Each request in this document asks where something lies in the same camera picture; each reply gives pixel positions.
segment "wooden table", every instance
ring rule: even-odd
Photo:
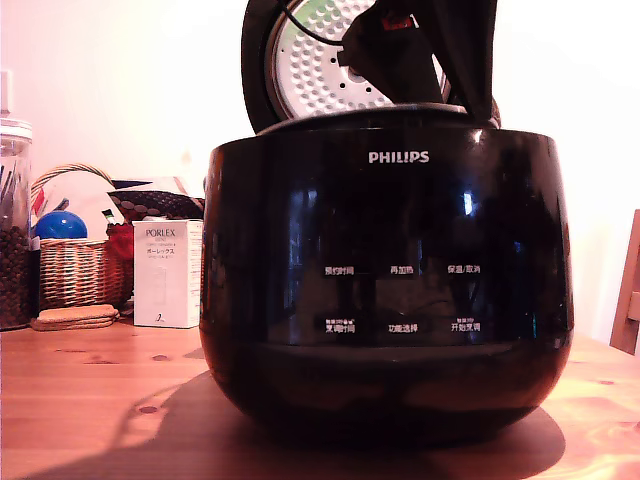
[[[220,393],[198,330],[1,334],[2,479],[640,479],[640,362],[577,338],[558,387],[482,444],[321,451]]]

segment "wooden chair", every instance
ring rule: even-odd
[[[640,210],[636,210],[624,264],[610,345],[635,355],[640,326]]]

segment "white box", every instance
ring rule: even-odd
[[[134,325],[197,326],[202,220],[133,222],[133,232]]]

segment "wicker basket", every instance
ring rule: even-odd
[[[111,185],[102,170],[83,164],[55,168],[33,183],[35,199],[52,178],[67,172],[90,172]],[[40,242],[40,309],[109,304],[122,307],[133,294],[133,262],[122,260],[108,241],[42,240]]]

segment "perforated metal plate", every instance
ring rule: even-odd
[[[290,8],[304,26],[330,40],[340,40],[351,22],[375,0],[300,0]],[[319,42],[282,15],[271,32],[266,55],[272,103],[286,118],[306,118],[393,104],[348,67],[338,65],[340,47]],[[445,78],[434,57],[441,87]]]

